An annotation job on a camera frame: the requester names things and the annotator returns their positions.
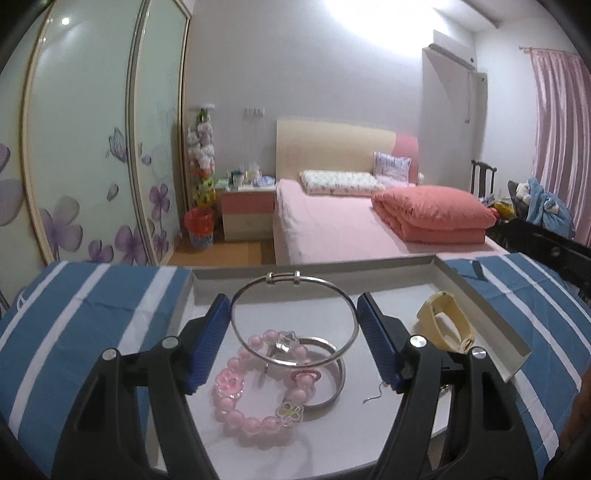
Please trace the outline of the silver cuff bangle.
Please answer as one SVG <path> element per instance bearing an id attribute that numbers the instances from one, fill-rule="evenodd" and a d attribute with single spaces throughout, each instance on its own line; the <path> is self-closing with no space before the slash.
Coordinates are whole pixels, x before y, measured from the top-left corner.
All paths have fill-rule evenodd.
<path id="1" fill-rule="evenodd" d="M 337 351 L 335 345 L 321 337 L 300 337 L 297 345 L 307 347 L 311 359 L 306 365 L 288 373 L 286 384 L 290 387 L 281 400 L 281 408 L 300 407 L 301 417 L 308 421 L 327 415 L 337 405 L 346 385 L 346 365 L 339 358 L 321 367 L 311 368 L 312 360 L 322 360 Z M 294 400 L 293 392 L 297 389 L 307 391 L 307 401 L 304 403 Z"/>

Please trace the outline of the grey shallow cardboard tray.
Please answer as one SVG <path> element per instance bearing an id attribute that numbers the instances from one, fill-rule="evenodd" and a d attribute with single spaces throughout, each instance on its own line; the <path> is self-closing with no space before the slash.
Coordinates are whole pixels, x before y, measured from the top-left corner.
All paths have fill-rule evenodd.
<path id="1" fill-rule="evenodd" d="M 236 324 L 221 343 L 214 373 L 238 354 L 240 340 L 270 329 L 297 334 L 320 365 L 321 379 L 304 419 L 273 436 L 225 426 L 214 406 L 213 380 L 188 397 L 198 434 L 222 479 L 344 479 L 376 462 L 401 396 L 382 386 L 365 337 L 353 330 L 349 305 L 364 293 L 411 333 L 419 331 L 422 305 L 435 293 L 451 293 L 504 380 L 531 356 L 517 331 L 434 255 L 304 265 L 301 274 L 317 282 L 269 285 L 263 279 L 266 267 L 194 269 L 182 318 L 172 324 L 179 331 L 225 294 L 238 301 Z"/>

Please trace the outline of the thin silver round bangle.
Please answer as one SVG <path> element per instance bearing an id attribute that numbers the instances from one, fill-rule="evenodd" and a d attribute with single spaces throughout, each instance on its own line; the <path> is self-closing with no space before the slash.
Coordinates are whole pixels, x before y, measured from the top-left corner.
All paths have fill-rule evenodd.
<path id="1" fill-rule="evenodd" d="M 356 298 L 342 278 L 327 272 L 270 272 L 252 279 L 232 296 L 230 313 L 240 357 L 288 369 L 338 360 L 361 331 Z M 321 337 L 335 350 L 311 362 L 297 352 L 304 336 Z"/>

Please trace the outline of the blue plush garment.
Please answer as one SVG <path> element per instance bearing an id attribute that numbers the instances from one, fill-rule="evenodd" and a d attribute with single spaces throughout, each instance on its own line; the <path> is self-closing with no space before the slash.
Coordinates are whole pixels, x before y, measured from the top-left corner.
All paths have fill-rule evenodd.
<path id="1" fill-rule="evenodd" d="M 535 178 L 528 180 L 528 186 L 531 199 L 526 221 L 573 240 L 575 228 L 566 204 L 547 191 Z"/>

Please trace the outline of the dark wooden chair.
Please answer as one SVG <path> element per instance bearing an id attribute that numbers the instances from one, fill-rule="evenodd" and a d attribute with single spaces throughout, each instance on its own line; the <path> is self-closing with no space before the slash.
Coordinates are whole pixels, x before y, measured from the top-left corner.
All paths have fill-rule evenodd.
<path id="1" fill-rule="evenodd" d="M 471 167 L 471 193 L 478 198 L 493 195 L 497 168 L 477 160 L 471 161 Z"/>

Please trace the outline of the blue white striped tablecloth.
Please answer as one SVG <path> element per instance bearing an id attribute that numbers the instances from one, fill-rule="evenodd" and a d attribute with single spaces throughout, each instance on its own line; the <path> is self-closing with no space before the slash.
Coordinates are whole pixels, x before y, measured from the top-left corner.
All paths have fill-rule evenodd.
<path id="1" fill-rule="evenodd" d="M 550 268 L 521 254 L 443 260 L 530 346 L 507 380 L 518 393 L 533 452 L 558 445 L 590 365 L 590 309 Z M 1 322 L 3 437 L 43 473 L 98 356 L 133 354 L 177 333 L 193 270 L 56 262 Z"/>

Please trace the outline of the folded coral pink quilt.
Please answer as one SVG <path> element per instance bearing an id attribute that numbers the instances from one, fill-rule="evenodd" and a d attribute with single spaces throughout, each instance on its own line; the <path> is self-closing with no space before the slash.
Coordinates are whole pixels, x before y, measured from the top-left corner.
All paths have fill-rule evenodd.
<path id="1" fill-rule="evenodd" d="M 482 244 L 497 216 L 472 194 L 446 186 L 384 190 L 372 197 L 381 220 L 406 242 Z"/>

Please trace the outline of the pink curtain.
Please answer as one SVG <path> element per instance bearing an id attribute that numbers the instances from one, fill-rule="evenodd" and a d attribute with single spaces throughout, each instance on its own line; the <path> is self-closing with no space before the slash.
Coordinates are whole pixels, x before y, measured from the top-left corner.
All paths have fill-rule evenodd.
<path id="1" fill-rule="evenodd" d="M 537 131 L 533 174 L 570 211 L 575 240 L 590 244 L 590 72 L 580 56 L 533 49 Z"/>

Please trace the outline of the purple small pillow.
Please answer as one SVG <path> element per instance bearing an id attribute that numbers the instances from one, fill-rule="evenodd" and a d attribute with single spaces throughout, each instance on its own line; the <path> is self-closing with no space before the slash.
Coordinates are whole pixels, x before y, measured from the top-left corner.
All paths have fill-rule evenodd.
<path id="1" fill-rule="evenodd" d="M 411 158 L 395 157 L 384 152 L 375 152 L 373 157 L 376 177 L 385 177 L 403 183 L 410 182 Z"/>

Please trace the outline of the red mesh waste basket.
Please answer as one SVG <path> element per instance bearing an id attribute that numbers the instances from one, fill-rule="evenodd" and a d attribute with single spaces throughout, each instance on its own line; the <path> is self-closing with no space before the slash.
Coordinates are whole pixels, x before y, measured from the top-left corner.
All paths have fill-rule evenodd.
<path id="1" fill-rule="evenodd" d="M 184 214 L 184 227 L 194 249 L 204 250 L 213 244 L 214 210 L 208 206 L 195 207 Z"/>

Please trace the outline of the bed with beige headboard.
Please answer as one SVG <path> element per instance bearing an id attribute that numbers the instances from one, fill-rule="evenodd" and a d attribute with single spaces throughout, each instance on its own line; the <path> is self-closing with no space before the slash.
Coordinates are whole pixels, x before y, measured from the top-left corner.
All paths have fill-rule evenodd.
<path id="1" fill-rule="evenodd" d="M 276 121 L 276 200 L 273 246 L 279 265 L 332 263 L 437 254 L 444 259 L 504 254 L 492 239 L 483 244 L 408 243 L 378 217 L 365 197 L 308 195 L 304 170 L 373 170 L 374 152 L 412 159 L 419 178 L 414 136 L 345 123 L 283 118 Z"/>

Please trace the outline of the white patterned pillow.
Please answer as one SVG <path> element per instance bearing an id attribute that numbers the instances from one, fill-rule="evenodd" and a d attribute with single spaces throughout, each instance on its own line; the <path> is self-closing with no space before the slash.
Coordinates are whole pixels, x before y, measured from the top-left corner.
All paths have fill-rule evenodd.
<path id="1" fill-rule="evenodd" d="M 371 197 L 385 189 L 367 172 L 304 170 L 300 179 L 308 195 Z"/>

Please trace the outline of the pink bedside nightstand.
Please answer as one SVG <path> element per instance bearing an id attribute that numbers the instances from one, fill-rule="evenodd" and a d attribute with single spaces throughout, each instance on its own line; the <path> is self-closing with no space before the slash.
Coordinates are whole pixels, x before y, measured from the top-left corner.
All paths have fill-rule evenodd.
<path id="1" fill-rule="evenodd" d="M 218 197 L 223 238 L 226 242 L 273 238 L 276 186 L 225 189 Z"/>

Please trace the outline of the white mug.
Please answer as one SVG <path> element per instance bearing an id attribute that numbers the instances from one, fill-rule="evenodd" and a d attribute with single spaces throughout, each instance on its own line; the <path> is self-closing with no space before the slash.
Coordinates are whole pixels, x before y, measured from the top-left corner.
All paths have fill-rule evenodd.
<path id="1" fill-rule="evenodd" d="M 240 171 L 235 171 L 231 173 L 231 186 L 233 188 L 239 189 L 242 188 L 243 184 L 245 183 L 245 174 Z"/>

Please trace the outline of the hanging plush toy stack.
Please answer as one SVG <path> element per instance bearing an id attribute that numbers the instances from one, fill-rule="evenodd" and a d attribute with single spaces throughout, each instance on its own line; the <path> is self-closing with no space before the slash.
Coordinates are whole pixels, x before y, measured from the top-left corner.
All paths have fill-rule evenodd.
<path id="1" fill-rule="evenodd" d="M 190 199 L 195 207 L 211 207 L 215 201 L 215 149 L 211 121 L 214 109 L 214 104 L 193 108 L 187 129 Z"/>

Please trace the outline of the sliding floral wardrobe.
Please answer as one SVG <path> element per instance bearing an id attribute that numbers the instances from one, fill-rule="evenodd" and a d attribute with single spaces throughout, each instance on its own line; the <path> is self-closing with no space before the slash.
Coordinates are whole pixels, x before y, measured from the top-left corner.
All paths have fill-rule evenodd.
<path id="1" fill-rule="evenodd" d="M 163 265 L 180 237 L 190 1 L 1 5 L 1 305 L 50 263 Z"/>

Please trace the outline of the white wall air conditioner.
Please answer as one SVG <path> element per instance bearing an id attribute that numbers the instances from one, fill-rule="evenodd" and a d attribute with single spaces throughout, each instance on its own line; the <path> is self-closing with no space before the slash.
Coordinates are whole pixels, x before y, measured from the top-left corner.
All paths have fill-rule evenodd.
<path id="1" fill-rule="evenodd" d="M 477 70 L 476 50 L 444 32 L 434 30 L 423 49 L 437 75 L 450 108 L 466 125 L 476 121 L 481 103 L 486 104 L 488 78 Z"/>

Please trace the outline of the wall power socket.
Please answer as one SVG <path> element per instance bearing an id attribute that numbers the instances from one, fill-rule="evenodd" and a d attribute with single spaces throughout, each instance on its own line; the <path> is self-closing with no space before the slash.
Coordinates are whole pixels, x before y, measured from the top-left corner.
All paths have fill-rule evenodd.
<path id="1" fill-rule="evenodd" d="M 245 108 L 245 116 L 263 118 L 264 108 Z"/>

